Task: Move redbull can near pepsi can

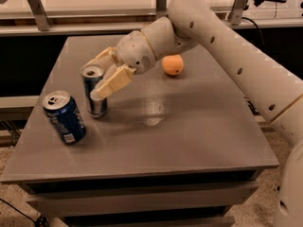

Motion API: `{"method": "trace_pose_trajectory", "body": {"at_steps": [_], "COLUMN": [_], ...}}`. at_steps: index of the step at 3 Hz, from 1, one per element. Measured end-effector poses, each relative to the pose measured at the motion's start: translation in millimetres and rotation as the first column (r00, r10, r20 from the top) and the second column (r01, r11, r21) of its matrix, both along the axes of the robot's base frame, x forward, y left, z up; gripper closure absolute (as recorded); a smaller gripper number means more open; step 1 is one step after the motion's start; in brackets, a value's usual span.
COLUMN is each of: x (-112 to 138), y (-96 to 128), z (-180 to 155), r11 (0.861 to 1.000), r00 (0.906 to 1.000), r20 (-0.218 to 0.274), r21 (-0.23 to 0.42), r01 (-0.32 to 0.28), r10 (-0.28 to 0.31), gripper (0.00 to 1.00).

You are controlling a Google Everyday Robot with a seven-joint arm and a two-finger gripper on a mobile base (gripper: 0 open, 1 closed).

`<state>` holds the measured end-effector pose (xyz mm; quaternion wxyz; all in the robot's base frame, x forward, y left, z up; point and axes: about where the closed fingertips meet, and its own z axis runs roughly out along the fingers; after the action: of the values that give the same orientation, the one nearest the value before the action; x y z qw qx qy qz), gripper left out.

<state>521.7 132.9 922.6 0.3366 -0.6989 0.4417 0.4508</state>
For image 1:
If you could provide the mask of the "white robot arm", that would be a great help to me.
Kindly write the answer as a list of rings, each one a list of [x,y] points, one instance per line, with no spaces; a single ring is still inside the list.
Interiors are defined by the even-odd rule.
[[[226,26],[204,0],[170,0],[168,15],[123,37],[89,61],[105,72],[90,93],[100,101],[168,55],[202,45],[265,120],[293,147],[274,227],[303,226],[303,81]]]

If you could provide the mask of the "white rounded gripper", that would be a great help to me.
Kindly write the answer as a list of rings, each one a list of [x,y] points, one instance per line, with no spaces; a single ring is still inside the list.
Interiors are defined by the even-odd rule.
[[[117,58],[126,65],[117,67]],[[132,81],[134,73],[144,74],[155,64],[155,56],[144,34],[138,30],[131,32],[117,43],[116,48],[108,47],[86,63],[86,66],[109,68],[90,93],[90,98],[105,99],[126,87]]]

